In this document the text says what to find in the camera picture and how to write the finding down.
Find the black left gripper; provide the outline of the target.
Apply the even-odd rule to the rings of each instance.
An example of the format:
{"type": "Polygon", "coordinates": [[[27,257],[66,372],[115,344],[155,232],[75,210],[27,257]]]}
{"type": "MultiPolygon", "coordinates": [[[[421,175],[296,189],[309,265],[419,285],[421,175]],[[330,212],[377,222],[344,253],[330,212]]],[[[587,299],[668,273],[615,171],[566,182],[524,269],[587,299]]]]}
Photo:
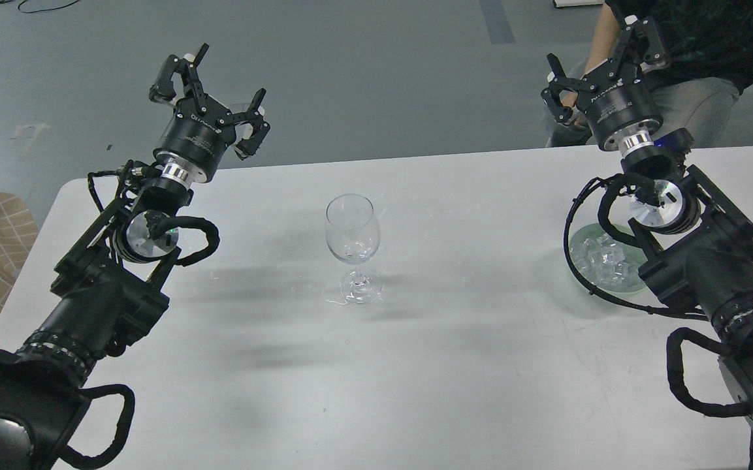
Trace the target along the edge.
{"type": "Polygon", "coordinates": [[[270,131],[262,109],[266,89],[256,91],[247,109],[233,113],[215,99],[207,99],[197,69],[209,50],[201,44],[196,54],[170,55],[150,86],[149,100],[173,107],[171,120],[153,151],[158,163],[170,158],[195,167],[196,182],[212,180],[227,147],[239,160],[254,157],[270,131]],[[174,76],[182,81],[184,95],[176,92],[174,76]]]}

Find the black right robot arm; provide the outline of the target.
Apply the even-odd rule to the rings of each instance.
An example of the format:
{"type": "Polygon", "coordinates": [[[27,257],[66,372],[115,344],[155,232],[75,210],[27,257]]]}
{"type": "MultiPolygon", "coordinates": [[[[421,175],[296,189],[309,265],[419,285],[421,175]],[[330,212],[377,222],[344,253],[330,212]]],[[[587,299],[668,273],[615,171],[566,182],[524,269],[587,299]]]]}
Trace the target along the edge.
{"type": "Polygon", "coordinates": [[[623,168],[583,187],[568,212],[562,245],[568,247],[579,206],[602,187],[598,224],[618,243],[643,251],[639,277],[661,303],[641,310],[707,319],[716,332],[711,339],[683,327],[669,335],[671,393],[696,413],[746,419],[753,469],[753,222],[702,170],[686,165],[689,131],[653,138],[663,117],[644,73],[668,67],[671,57],[654,18],[613,12],[618,44],[582,78],[567,77],[558,57],[547,56],[551,74],[541,98],[553,119],[573,121],[574,110],[560,93],[576,93],[598,148],[621,152],[623,168]]]}

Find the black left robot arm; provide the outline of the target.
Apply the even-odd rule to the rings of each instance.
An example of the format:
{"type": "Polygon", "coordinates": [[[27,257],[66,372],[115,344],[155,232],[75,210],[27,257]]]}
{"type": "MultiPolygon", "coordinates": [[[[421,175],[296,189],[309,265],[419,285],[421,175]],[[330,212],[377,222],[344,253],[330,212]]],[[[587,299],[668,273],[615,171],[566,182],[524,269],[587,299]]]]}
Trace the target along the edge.
{"type": "Polygon", "coordinates": [[[198,69],[208,48],[167,57],[148,95],[172,110],[153,163],[87,176],[99,214],[55,267],[60,302],[17,351],[0,350],[0,469],[99,469],[127,443],[133,390],[88,388],[87,378],[150,333],[169,307],[162,289],[173,268],[217,250],[214,223],[179,214],[192,184],[211,181],[228,148],[255,155],[270,130],[265,89],[242,111],[205,92],[198,69]]]}

